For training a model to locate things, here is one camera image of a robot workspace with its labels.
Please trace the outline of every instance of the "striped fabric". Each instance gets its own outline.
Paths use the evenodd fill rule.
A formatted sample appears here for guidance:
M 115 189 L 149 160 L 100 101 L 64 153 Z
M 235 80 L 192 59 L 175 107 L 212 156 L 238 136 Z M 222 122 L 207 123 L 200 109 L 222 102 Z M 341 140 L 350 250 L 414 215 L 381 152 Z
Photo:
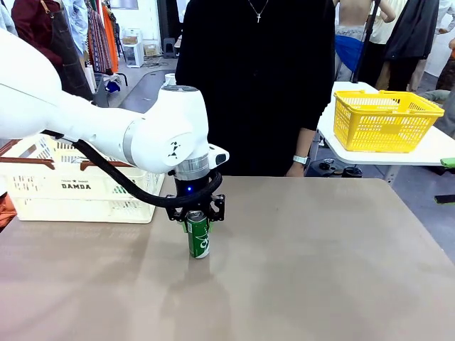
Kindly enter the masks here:
M 109 46 L 105 27 L 102 25 L 101 16 L 92 8 L 88 8 L 88 46 L 90 62 L 95 72 L 106 73 L 112 69 L 112 61 L 109 55 Z

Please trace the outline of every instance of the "green object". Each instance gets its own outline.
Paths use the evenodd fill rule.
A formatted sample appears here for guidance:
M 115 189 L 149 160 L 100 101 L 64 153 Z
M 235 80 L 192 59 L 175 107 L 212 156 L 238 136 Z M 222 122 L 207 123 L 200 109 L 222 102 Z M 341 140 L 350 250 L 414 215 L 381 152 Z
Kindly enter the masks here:
M 186 230 L 191 256 L 196 259 L 205 258 L 210 252 L 207 217 L 201 211 L 190 211 L 186 216 Z
M 443 158 L 441 164 L 445 168 L 455 168 L 455 158 Z

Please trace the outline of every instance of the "cardboard box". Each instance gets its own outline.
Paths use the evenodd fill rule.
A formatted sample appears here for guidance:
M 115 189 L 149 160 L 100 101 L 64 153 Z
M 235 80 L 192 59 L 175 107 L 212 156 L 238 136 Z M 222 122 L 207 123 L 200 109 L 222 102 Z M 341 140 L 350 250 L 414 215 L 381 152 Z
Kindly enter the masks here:
M 137 37 L 123 37 L 122 41 L 124 45 L 136 45 Z
M 158 55 L 156 52 L 156 45 L 154 44 L 144 45 L 144 52 L 146 57 L 154 57 L 155 55 Z

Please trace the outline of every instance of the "hand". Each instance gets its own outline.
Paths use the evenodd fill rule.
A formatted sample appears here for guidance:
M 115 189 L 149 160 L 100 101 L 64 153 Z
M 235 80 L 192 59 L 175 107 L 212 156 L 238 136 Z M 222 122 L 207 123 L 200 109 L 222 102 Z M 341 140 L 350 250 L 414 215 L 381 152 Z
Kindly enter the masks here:
M 294 162 L 291 168 L 287 171 L 286 177 L 288 178 L 301 178 L 304 176 L 304 165 Z

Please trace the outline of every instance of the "black cable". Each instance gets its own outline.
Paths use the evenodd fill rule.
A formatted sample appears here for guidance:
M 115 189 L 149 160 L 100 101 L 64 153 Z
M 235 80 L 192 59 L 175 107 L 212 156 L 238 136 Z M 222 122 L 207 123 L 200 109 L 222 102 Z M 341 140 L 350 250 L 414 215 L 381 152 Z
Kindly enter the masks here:
M 54 131 L 45 130 L 43 134 L 47 134 L 57 139 L 62 137 L 62 134 L 55 133 Z M 122 172 L 116 169 L 109 163 L 103 156 L 101 156 L 91 145 L 83 140 L 73 142 L 73 146 L 84 154 L 90 161 L 103 170 L 108 176 L 115 180 L 116 183 L 121 185 L 129 194 L 138 200 L 146 202 L 147 204 L 163 207 L 163 208 L 181 208 L 189 205 L 195 205 L 210 197 L 221 185 L 223 177 L 220 172 L 214 170 L 210 177 L 212 181 L 209 182 L 206 188 L 203 188 L 197 193 L 187 195 L 185 197 L 158 197 L 152 195 L 140 187 L 135 185 L 128 179 Z

